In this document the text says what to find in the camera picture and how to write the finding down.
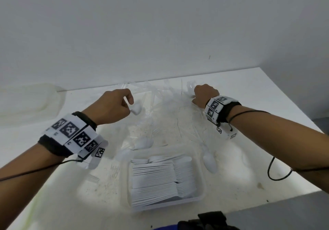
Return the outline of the person's right hand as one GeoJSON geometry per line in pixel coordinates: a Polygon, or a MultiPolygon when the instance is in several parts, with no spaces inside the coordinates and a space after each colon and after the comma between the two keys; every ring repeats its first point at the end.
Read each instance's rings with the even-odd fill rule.
{"type": "Polygon", "coordinates": [[[205,109],[206,105],[208,104],[211,98],[219,96],[220,93],[217,89],[208,84],[197,85],[194,89],[195,96],[203,96],[204,97],[204,107],[199,107],[205,109]]]}

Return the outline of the clear plastic tray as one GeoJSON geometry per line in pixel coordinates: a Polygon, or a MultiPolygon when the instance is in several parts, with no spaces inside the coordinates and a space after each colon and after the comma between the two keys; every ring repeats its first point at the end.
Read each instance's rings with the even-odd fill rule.
{"type": "Polygon", "coordinates": [[[123,178],[123,181],[126,182],[126,199],[127,199],[128,206],[132,209],[132,211],[137,211],[137,212],[146,211],[146,210],[153,210],[153,209],[175,206],[175,205],[180,205],[180,204],[199,202],[205,197],[206,186],[205,186],[205,180],[203,178],[203,173],[202,173],[202,170],[200,167],[200,163],[192,154],[185,154],[185,155],[190,156],[193,159],[192,163],[193,163],[193,168],[194,168],[195,175],[196,175],[197,195],[191,199],[165,202],[165,203],[160,203],[160,204],[147,206],[147,207],[141,207],[141,208],[134,208],[131,206],[130,191],[131,191],[132,163],[130,161],[128,162],[128,170],[125,173],[126,177],[123,178]]]}

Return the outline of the translucent plastic container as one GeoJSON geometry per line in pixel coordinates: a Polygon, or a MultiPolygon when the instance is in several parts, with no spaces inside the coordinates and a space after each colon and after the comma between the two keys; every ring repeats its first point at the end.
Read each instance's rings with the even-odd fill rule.
{"type": "Polygon", "coordinates": [[[64,104],[64,95],[49,83],[0,87],[0,129],[54,119],[64,104]]]}

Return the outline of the stack of unwrapped white spoons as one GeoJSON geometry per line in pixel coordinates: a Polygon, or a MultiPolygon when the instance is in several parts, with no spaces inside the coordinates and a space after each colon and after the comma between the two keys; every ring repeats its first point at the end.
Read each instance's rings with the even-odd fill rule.
{"type": "Polygon", "coordinates": [[[185,154],[133,158],[131,206],[141,208],[197,195],[193,159],[185,154]]]}

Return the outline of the black chest gear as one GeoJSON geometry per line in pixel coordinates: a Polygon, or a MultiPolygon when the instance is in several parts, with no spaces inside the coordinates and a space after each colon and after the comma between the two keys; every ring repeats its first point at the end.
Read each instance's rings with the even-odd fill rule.
{"type": "Polygon", "coordinates": [[[179,221],[177,230],[240,230],[227,224],[227,218],[221,211],[198,214],[197,219],[179,221]]]}

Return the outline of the pile of clear wrapped spoons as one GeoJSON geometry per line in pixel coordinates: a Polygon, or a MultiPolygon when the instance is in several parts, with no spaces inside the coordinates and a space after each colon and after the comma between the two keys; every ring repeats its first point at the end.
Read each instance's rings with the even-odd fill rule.
{"type": "Polygon", "coordinates": [[[144,93],[138,101],[139,114],[132,113],[118,123],[119,144],[114,158],[120,161],[133,150],[148,149],[193,141],[201,148],[201,160],[210,173],[217,172],[214,153],[208,148],[207,134],[203,128],[202,111],[192,103],[195,97],[195,81],[188,81],[187,88],[171,86],[169,79],[161,86],[149,82],[131,83],[135,94],[144,93]]]}

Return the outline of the wrist band with markers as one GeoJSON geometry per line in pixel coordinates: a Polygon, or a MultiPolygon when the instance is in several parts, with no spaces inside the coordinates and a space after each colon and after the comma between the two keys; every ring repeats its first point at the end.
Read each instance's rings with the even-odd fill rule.
{"type": "Polygon", "coordinates": [[[67,114],[47,128],[38,143],[60,157],[77,155],[84,169],[98,167],[108,141],[96,132],[97,124],[82,112],[67,114]]]}
{"type": "Polygon", "coordinates": [[[204,114],[216,126],[222,139],[231,140],[237,135],[237,129],[227,120],[230,111],[237,105],[241,105],[238,100],[219,95],[211,98],[205,106],[204,114]]]}

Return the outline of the person's right forearm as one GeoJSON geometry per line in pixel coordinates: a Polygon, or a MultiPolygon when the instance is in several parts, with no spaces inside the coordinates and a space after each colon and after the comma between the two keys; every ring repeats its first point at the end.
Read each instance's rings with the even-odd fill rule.
{"type": "Polygon", "coordinates": [[[329,136],[294,121],[241,105],[227,122],[292,171],[329,194],[329,136]]]}

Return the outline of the person's left forearm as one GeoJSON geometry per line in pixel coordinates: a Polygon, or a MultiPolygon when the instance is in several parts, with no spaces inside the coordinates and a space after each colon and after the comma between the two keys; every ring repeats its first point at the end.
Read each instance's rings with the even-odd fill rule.
{"type": "Polygon", "coordinates": [[[0,168],[0,230],[6,230],[65,157],[37,143],[0,168]]]}

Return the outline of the right wrist band with markers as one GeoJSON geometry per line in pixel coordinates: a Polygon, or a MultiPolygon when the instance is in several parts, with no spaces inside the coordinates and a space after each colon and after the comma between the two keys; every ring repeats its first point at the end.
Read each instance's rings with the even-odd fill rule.
{"type": "Polygon", "coordinates": [[[219,95],[211,98],[205,106],[204,114],[216,126],[222,139],[231,140],[237,135],[237,129],[227,120],[230,111],[237,105],[241,105],[238,100],[219,95]]]}

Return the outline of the person's left hand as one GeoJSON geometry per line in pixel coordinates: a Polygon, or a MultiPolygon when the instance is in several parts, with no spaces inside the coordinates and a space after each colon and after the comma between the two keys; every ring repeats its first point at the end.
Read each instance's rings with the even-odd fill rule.
{"type": "Polygon", "coordinates": [[[106,91],[96,102],[82,111],[97,126],[118,122],[130,113],[120,113],[116,105],[116,90],[106,91]]]}

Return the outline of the left wrist band with markers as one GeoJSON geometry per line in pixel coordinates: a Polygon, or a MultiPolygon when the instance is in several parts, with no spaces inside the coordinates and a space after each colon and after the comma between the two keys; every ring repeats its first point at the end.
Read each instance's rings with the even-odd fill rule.
{"type": "Polygon", "coordinates": [[[67,114],[47,128],[38,143],[60,157],[77,155],[84,169],[98,167],[108,141],[96,132],[97,124],[82,112],[67,114]]]}

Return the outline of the white plastic spoon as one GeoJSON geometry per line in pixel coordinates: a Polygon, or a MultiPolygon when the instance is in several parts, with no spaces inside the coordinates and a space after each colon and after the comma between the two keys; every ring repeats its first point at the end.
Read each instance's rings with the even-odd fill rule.
{"type": "Polygon", "coordinates": [[[133,115],[137,116],[142,112],[143,106],[140,102],[138,102],[138,103],[136,102],[133,105],[131,105],[129,108],[130,108],[130,112],[133,115]]]}

